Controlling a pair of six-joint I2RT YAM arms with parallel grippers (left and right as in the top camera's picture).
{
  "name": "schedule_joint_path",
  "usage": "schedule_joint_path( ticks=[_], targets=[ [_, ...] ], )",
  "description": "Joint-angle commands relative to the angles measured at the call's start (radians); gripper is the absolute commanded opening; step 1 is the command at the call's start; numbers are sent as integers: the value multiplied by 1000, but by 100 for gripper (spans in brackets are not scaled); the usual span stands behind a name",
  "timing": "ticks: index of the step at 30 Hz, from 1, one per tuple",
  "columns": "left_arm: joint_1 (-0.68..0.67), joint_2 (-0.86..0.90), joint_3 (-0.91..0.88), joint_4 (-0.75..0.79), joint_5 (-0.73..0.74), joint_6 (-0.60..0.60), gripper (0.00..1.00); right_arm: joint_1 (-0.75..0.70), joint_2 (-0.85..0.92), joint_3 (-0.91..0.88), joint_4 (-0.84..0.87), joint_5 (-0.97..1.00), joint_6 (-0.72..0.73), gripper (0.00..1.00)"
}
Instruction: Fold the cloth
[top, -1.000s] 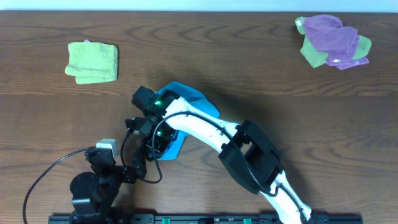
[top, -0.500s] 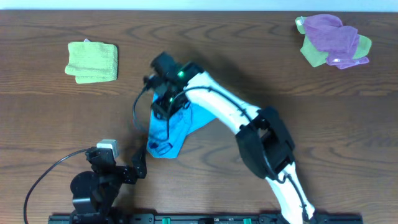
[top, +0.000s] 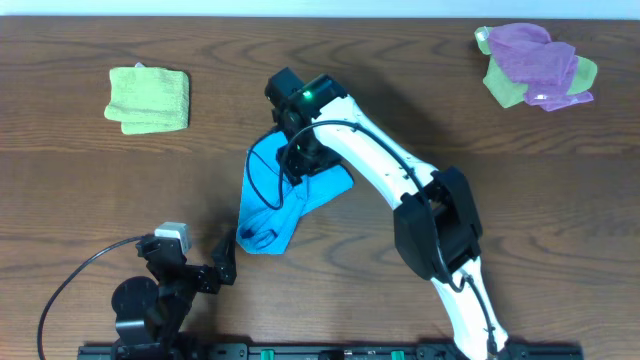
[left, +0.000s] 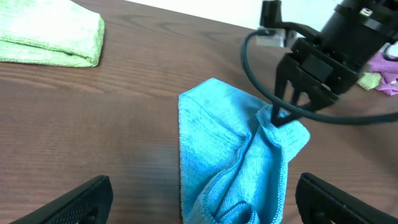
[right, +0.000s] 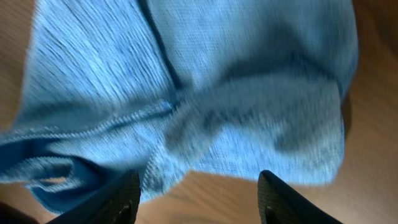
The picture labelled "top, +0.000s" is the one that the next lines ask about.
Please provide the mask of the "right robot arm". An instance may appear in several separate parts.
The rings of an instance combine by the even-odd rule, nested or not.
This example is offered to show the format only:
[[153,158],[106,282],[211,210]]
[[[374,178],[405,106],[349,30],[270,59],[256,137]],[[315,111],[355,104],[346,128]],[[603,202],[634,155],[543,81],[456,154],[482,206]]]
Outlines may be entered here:
[[265,95],[288,142],[277,153],[279,182],[298,185],[347,161],[393,211],[394,245],[407,266],[436,288],[469,359],[495,359],[508,334],[481,274],[483,228],[464,174],[439,170],[380,130],[332,77],[309,83],[285,68]]

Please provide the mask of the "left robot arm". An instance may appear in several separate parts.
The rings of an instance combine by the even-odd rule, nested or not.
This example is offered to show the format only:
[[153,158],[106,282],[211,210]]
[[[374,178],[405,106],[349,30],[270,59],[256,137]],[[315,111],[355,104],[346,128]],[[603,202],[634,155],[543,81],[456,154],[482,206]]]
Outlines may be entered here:
[[213,266],[187,263],[185,233],[158,228],[136,243],[150,278],[137,276],[114,291],[119,339],[112,345],[113,359],[207,359],[209,349],[180,331],[199,293],[217,294],[234,284],[235,245],[232,235],[220,240],[211,253]]

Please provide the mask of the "blue microfiber cloth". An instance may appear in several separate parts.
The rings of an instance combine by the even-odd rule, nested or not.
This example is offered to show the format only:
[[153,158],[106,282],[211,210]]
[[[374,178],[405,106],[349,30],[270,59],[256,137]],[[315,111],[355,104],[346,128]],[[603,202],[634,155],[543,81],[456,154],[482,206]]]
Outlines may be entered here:
[[250,254],[282,255],[301,217],[351,189],[353,178],[341,165],[298,185],[279,176],[277,150],[287,143],[275,132],[259,140],[245,161],[236,241]]

